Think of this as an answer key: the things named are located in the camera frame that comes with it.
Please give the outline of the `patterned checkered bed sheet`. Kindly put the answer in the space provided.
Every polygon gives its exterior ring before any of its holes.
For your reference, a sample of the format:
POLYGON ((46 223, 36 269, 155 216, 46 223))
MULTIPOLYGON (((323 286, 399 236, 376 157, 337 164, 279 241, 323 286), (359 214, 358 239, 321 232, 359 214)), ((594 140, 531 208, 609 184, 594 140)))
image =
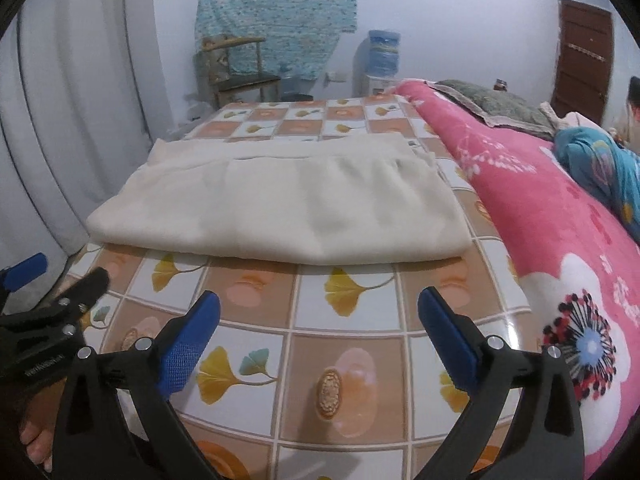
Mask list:
POLYGON ((220 297, 220 324, 172 403, 227 478, 412 478, 468 400, 419 321, 427 286, 485 335, 538 347, 536 318, 484 204, 405 98, 234 104, 196 135, 304 142, 386 132, 436 156, 472 233, 462 257, 307 268, 90 244, 70 267, 69 282, 97 266, 110 274, 110 291, 81 323, 103 352, 156 335, 203 290, 220 297))

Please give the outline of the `grey-green quilt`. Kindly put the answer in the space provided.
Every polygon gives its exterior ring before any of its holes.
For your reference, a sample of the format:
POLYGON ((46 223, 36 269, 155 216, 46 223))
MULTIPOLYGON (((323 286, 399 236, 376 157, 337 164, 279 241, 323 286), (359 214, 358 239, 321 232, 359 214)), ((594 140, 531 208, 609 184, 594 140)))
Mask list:
POLYGON ((490 128, 509 128, 538 139, 552 140, 553 128, 548 117, 513 93, 457 79, 429 82, 427 85, 490 128))

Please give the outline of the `cream zip-up jacket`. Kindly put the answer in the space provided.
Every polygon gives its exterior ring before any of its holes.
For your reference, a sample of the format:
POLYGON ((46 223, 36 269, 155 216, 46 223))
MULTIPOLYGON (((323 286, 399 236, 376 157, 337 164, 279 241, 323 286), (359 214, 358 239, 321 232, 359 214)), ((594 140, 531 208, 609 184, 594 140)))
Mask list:
POLYGON ((398 133, 160 141, 87 226, 102 243, 310 266, 437 261, 472 243, 434 157, 398 133))

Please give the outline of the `teal patterned hanging cloth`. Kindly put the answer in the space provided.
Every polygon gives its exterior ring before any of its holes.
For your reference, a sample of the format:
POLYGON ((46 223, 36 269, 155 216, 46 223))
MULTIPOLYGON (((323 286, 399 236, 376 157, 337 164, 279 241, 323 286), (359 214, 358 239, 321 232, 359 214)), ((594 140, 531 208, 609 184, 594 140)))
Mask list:
POLYGON ((303 80, 323 74, 343 34, 357 29, 357 0, 198 0, 194 38, 262 37, 262 67, 303 80))

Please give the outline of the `white water dispenser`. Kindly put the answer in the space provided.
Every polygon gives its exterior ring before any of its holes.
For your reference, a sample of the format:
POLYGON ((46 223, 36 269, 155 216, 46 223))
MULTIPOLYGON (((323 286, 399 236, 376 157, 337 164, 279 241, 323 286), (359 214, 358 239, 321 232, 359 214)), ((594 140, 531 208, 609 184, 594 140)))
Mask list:
POLYGON ((379 96, 380 94, 393 93, 398 84, 394 77, 378 77, 364 74, 362 76, 362 95, 379 96))

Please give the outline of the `blue water bottle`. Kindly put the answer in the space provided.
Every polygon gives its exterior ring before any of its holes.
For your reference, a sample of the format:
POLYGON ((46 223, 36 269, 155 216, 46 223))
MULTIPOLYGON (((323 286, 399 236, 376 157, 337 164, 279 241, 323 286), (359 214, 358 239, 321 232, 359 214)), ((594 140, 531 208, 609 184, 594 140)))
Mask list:
POLYGON ((399 70, 400 35, 385 29, 369 32, 367 74, 373 77, 390 78, 399 70))

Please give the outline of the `wooden chair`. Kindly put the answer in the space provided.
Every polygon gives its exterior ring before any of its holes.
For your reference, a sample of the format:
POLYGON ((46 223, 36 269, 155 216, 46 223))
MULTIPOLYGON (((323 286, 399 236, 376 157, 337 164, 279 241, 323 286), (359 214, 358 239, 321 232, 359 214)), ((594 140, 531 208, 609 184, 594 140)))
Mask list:
POLYGON ((240 94, 257 91, 260 102, 280 96, 281 78, 265 69, 263 36, 218 35, 204 37, 200 55, 212 104, 221 108, 240 94))

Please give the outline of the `grey curtain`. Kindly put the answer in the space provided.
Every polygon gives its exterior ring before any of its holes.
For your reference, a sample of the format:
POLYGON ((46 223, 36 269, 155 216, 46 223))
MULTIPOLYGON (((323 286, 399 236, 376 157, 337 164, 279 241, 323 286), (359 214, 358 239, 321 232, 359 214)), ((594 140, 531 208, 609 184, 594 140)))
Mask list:
POLYGON ((50 294, 171 126, 153 0, 1 0, 1 262, 48 262, 8 312, 50 294))

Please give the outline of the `pink floral blanket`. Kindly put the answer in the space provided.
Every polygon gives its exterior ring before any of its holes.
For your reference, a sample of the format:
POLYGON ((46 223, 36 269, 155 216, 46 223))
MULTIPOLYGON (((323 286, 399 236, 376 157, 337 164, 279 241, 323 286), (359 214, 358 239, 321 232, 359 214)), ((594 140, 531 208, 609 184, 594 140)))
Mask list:
POLYGON ((639 247, 561 167, 552 145, 485 126, 419 79, 395 88, 480 196, 540 322, 570 367, 585 476, 603 477, 639 435, 639 247))

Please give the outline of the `teal blue garment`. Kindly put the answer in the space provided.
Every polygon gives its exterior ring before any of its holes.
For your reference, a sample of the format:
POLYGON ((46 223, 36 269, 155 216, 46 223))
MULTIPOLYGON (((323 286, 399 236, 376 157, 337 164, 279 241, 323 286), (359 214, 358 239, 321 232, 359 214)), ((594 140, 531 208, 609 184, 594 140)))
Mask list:
POLYGON ((607 133, 587 127, 555 133, 552 153, 639 244, 639 156, 621 148, 607 133))

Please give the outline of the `brown wooden door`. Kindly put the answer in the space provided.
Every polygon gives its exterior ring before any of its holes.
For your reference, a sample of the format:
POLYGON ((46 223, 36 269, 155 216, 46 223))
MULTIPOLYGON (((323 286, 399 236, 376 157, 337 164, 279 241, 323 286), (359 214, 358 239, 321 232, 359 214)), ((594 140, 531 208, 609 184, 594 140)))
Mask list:
POLYGON ((560 46, 551 98, 564 116, 578 112, 600 124, 614 53, 612 14, 574 0, 560 0, 560 46))

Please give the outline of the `wall power socket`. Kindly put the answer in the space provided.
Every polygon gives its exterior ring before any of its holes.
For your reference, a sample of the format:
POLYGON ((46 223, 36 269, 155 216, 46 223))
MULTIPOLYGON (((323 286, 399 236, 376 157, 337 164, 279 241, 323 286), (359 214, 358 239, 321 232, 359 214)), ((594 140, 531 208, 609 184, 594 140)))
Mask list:
POLYGON ((326 72, 326 80, 329 82, 338 82, 341 84, 342 82, 348 81, 348 73, 344 72, 336 72, 332 70, 332 72, 326 72))

